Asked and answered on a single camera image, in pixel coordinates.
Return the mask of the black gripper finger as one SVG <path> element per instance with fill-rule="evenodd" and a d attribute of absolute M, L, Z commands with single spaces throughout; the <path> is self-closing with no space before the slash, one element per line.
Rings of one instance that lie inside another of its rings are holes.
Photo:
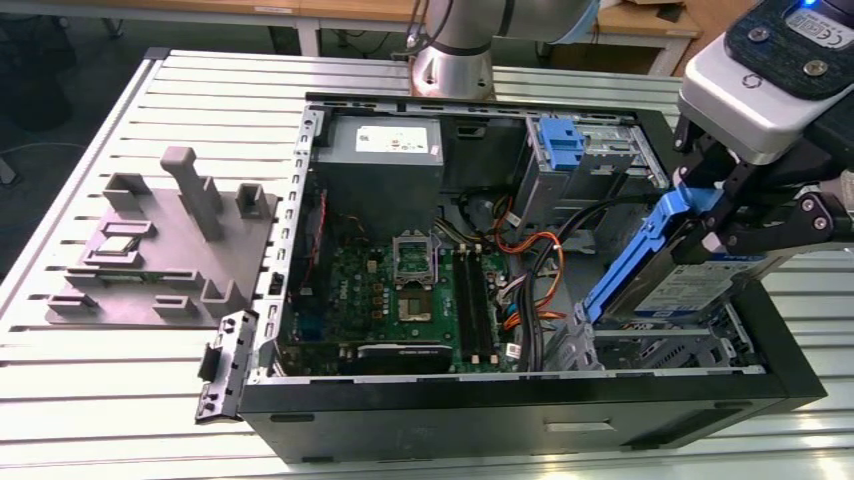
<path fill-rule="evenodd" d="M 728 252 L 805 252 L 842 245 L 842 202 L 830 193 L 808 192 L 770 226 L 732 223 L 720 237 Z"/>
<path fill-rule="evenodd" d="M 674 149 L 682 160 L 674 185 L 686 192 L 696 211 L 697 227 L 685 241 L 692 246 L 721 246 L 718 229 L 736 211 L 756 168 L 685 115 L 677 122 Z"/>

